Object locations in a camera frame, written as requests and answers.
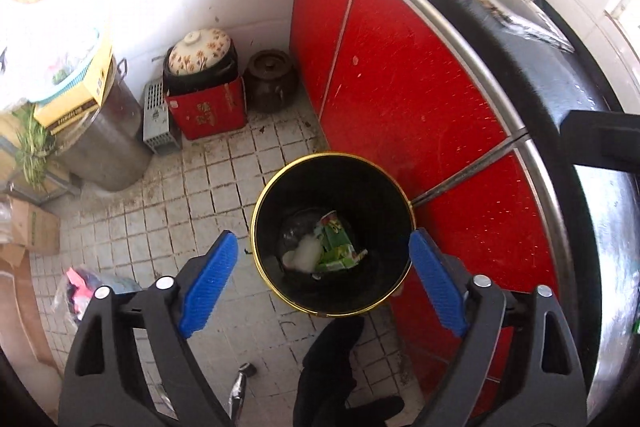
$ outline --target cardboard box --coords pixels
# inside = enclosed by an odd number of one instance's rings
[[[105,32],[102,35],[100,48],[89,64],[82,82],[66,90],[51,102],[45,105],[38,104],[33,113],[34,118],[51,134],[55,134],[78,121],[89,111],[100,107],[104,99],[104,86],[112,55],[111,38]]]
[[[27,201],[10,196],[8,200],[12,243],[2,245],[0,257],[18,266],[26,250],[41,255],[60,253],[60,218]]]

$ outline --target tiled floor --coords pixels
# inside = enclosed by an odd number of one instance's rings
[[[206,253],[221,230],[238,236],[242,252],[248,248],[248,226],[264,184],[285,163],[323,150],[323,144],[301,93],[291,108],[273,117],[250,115],[249,126],[239,132],[191,142],[182,153],[155,156],[144,179],[124,192],[85,187],[80,198],[50,203],[49,210],[62,218],[61,253],[33,256],[31,266],[42,325],[59,366],[65,365],[74,334],[50,309],[63,269],[85,264],[146,287]],[[223,404],[238,366],[252,362],[258,368],[249,379],[243,426],[290,427],[300,363],[325,324],[326,319],[295,311],[280,300],[260,278],[251,255],[241,253],[206,328],[188,342]],[[136,336],[149,389],[159,404],[154,386],[160,383],[159,374],[145,333]],[[366,315],[351,360],[358,386],[349,404],[399,393],[405,409],[388,423],[411,423],[424,401],[387,307]]]

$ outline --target perforated metal panel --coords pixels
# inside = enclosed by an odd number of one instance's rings
[[[142,137],[156,154],[169,154],[180,150],[180,129],[164,101],[162,78],[146,84]]]

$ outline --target silver bolt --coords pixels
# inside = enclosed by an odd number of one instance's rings
[[[480,286],[481,288],[489,288],[491,286],[491,279],[486,275],[474,275],[474,284],[476,286]]]
[[[174,285],[174,278],[170,275],[165,275],[156,281],[156,288],[159,290],[167,290]]]
[[[549,288],[549,286],[547,286],[546,284],[541,284],[536,288],[536,290],[538,291],[539,295],[542,295],[543,297],[550,297],[554,294],[551,288]]]
[[[111,288],[108,286],[100,286],[95,292],[94,297],[96,299],[104,299],[107,295],[111,293]]]

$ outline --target red box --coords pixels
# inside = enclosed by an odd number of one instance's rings
[[[246,125],[244,84],[233,82],[198,92],[165,96],[169,111],[188,140],[240,129]]]

